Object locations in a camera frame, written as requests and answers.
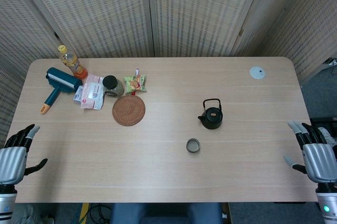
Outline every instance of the robotic arm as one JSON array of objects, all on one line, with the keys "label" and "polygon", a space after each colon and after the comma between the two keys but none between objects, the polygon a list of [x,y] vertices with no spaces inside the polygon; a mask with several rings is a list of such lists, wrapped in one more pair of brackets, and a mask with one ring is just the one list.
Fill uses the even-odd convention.
[{"label": "robotic arm", "polygon": [[17,195],[15,185],[27,176],[43,168],[48,159],[37,166],[26,168],[26,161],[33,137],[40,129],[30,125],[11,136],[0,149],[0,224],[10,224]]},{"label": "robotic arm", "polygon": [[315,126],[289,121],[289,127],[296,135],[302,150],[304,164],[300,165],[290,157],[284,157],[294,170],[307,174],[309,179],[318,183],[317,199],[326,224],[337,224],[337,161],[336,156],[321,131]]}]

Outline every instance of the white packet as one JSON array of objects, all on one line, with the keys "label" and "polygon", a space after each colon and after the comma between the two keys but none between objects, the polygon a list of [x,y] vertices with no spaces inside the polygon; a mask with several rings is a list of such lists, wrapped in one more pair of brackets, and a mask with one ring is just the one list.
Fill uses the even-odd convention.
[{"label": "white packet", "polygon": [[83,86],[81,108],[100,110],[103,96],[103,77],[89,75]]},{"label": "white packet", "polygon": [[83,86],[80,85],[76,91],[76,94],[74,95],[74,102],[76,104],[81,104],[81,100],[82,100],[82,91],[83,91]]}]

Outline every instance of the blue lint roller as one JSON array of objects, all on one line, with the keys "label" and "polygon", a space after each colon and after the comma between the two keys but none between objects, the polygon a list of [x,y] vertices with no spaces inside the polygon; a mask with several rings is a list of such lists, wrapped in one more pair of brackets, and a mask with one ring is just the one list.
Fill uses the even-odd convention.
[{"label": "blue lint roller", "polygon": [[69,75],[54,67],[51,67],[47,71],[46,78],[48,79],[49,84],[55,89],[42,105],[40,110],[41,114],[45,114],[49,110],[61,91],[67,93],[76,92],[78,87],[82,85],[82,80],[77,79],[74,76]]}]

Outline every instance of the plastic bottle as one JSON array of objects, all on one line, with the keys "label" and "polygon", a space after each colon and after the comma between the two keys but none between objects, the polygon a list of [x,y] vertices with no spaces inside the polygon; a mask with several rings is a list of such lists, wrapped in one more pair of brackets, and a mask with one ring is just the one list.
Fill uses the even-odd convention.
[{"label": "plastic bottle", "polygon": [[81,66],[75,52],[68,51],[65,45],[59,46],[58,50],[61,53],[61,61],[73,72],[74,77],[78,79],[85,79],[88,76],[88,71]]}]

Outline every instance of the round rattan mat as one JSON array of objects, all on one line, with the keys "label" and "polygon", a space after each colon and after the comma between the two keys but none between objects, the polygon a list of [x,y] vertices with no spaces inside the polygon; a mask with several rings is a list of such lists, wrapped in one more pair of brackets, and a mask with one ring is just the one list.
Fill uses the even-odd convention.
[{"label": "round rattan mat", "polygon": [[115,121],[124,126],[136,125],[145,114],[145,104],[138,96],[127,95],[116,100],[112,107]]}]

